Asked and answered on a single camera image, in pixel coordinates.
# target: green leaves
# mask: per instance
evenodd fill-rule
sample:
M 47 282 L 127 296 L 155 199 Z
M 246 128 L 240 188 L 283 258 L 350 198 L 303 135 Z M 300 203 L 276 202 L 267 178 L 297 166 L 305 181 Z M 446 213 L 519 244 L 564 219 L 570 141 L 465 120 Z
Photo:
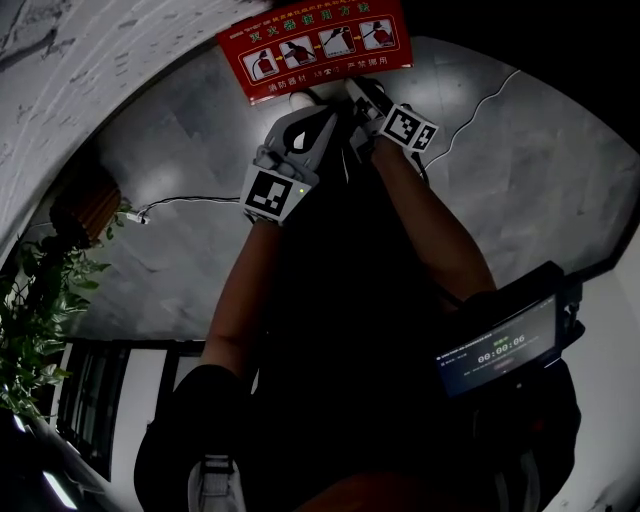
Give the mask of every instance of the green leaves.
M 112 224 L 124 226 L 117 216 Z M 106 236 L 113 239 L 111 225 Z M 90 277 L 110 265 L 65 247 L 55 236 L 23 243 L 18 263 L 24 274 L 0 276 L 0 407 L 41 418 L 32 393 L 70 375 L 49 364 L 49 357 L 65 349 L 66 323 L 90 304 L 72 290 L 97 289 Z

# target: digital timer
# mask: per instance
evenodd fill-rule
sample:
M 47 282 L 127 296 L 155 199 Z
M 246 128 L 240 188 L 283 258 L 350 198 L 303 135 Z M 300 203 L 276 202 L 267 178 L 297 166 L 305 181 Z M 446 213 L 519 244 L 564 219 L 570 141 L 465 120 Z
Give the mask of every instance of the digital timer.
M 511 343 L 505 343 L 504 345 L 496 348 L 495 352 L 486 353 L 485 355 L 480 356 L 478 358 L 478 362 L 484 363 L 485 361 L 488 361 L 492 357 L 502 355 L 506 353 L 509 349 L 513 347 L 517 347 L 518 345 L 522 345 L 523 343 L 524 343 L 524 335 L 520 336 L 519 338 L 515 338 Z
M 435 357 L 447 394 L 456 396 L 481 386 L 553 348 L 555 297 L 463 345 Z

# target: white sneaker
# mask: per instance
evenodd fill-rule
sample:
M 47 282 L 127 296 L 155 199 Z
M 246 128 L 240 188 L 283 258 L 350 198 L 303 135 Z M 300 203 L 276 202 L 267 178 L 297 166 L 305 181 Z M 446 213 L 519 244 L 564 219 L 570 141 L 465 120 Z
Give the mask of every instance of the white sneaker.
M 317 103 L 310 94 L 300 91 L 291 93 L 291 96 L 289 96 L 289 105 L 291 105 L 291 110 L 295 112 L 303 108 L 315 107 Z

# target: white wire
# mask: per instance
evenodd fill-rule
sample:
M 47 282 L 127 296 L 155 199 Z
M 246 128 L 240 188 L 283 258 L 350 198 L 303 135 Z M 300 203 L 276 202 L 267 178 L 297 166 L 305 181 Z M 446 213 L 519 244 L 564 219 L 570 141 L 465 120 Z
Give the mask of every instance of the white wire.
M 513 71 L 507 78 L 505 78 L 504 82 L 502 82 L 502 85 L 500 86 L 500 89 L 498 89 L 496 92 L 494 92 L 493 94 L 490 94 L 489 96 L 485 96 L 484 98 L 482 98 L 480 100 L 480 102 L 476 105 L 475 110 L 473 111 L 473 115 L 471 116 L 471 119 L 469 119 L 466 123 L 464 123 L 462 126 L 460 126 L 453 134 L 453 137 L 451 137 L 451 143 L 449 144 L 449 149 L 447 149 L 444 153 L 438 155 L 437 157 L 435 157 L 433 160 L 431 160 L 427 165 L 425 165 L 422 170 L 423 172 L 426 174 L 427 169 L 429 168 L 429 166 L 431 164 L 433 164 L 434 162 L 437 162 L 438 160 L 440 160 L 441 158 L 447 156 L 451 150 L 453 149 L 453 144 L 456 141 L 456 137 L 458 136 L 458 134 L 460 132 L 462 132 L 462 130 L 464 130 L 467 126 L 469 126 L 471 123 L 473 123 L 473 121 L 476 118 L 476 115 L 478 114 L 478 111 L 480 110 L 480 107 L 482 106 L 482 104 L 487 101 L 490 100 L 491 98 L 495 98 L 496 96 L 498 96 L 502 90 L 504 89 L 505 85 L 507 85 L 507 83 L 509 82 L 509 80 L 511 80 L 514 76 L 516 76 L 518 73 L 520 73 L 519 69 L 516 69 L 515 71 Z M 343 164 L 345 164 L 344 162 L 344 153 L 342 155 L 342 161 Z M 169 204 L 169 203 L 174 203 L 176 201 L 184 201 L 184 202 L 189 202 L 189 203 L 193 203 L 193 202 L 199 202 L 199 201 L 203 201 L 203 202 L 209 202 L 209 203 L 218 203 L 218 204 L 229 204 L 229 203 L 238 203 L 239 202 L 239 198 L 237 197 L 233 197 L 233 198 L 222 198 L 222 197 L 202 197 L 202 196 L 184 196 L 184 197 L 169 197 L 167 199 L 162 199 L 160 201 L 156 201 L 155 203 L 151 203 L 148 205 L 143 206 L 142 208 L 140 208 L 137 216 L 141 221 L 145 221 L 147 218 L 147 213 L 149 212 L 149 210 L 151 210 L 151 208 L 158 206 L 159 204 Z
M 230 204 L 230 203 L 238 203 L 240 201 L 239 197 L 204 197 L 204 196 L 181 196 L 181 197 L 169 197 L 167 199 L 162 199 L 160 201 L 156 201 L 155 203 L 147 204 L 140 208 L 140 211 L 137 213 L 138 218 L 141 221 L 145 221 L 147 218 L 147 213 L 151 208 L 158 206 L 159 204 L 169 204 L 175 203 L 177 201 L 182 201 L 185 203 L 197 203 L 197 202 L 207 202 L 207 203 L 218 203 L 218 204 Z
M 504 89 L 504 86 L 507 85 L 507 82 L 509 82 L 509 80 L 511 80 L 514 76 L 516 76 L 518 73 L 520 73 L 519 69 L 516 69 L 513 73 L 511 73 L 507 78 L 505 78 L 504 82 L 502 82 L 502 85 L 500 86 L 500 89 L 498 89 L 497 92 L 494 92 L 493 94 L 490 94 L 489 96 L 485 96 L 484 98 L 482 98 L 482 100 L 480 100 L 480 102 L 476 105 L 476 109 L 473 111 L 473 116 L 471 116 L 471 119 L 469 119 L 466 123 L 464 123 L 460 128 L 458 128 L 455 133 L 453 134 L 453 137 L 451 137 L 451 144 L 449 144 L 449 149 L 447 149 L 444 153 L 438 155 L 437 157 L 435 157 L 433 160 L 431 160 L 427 165 L 424 166 L 424 171 L 426 172 L 426 170 L 429 168 L 429 166 L 440 160 L 442 157 L 448 155 L 451 150 L 453 149 L 453 143 L 456 140 L 456 137 L 458 136 L 458 134 L 464 130 L 467 126 L 469 126 L 471 123 L 473 123 L 474 119 L 476 118 L 476 114 L 478 113 L 478 110 L 480 109 L 480 106 L 487 100 L 490 100 L 491 98 L 495 98 L 496 96 L 498 96 L 501 92 L 502 89 Z

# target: red sign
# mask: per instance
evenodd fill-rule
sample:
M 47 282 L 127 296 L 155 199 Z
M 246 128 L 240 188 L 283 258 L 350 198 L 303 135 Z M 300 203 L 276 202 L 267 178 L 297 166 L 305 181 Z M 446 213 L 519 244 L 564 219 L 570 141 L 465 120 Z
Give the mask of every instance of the red sign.
M 413 66 L 400 0 L 300 2 L 241 21 L 218 41 L 252 105 Z

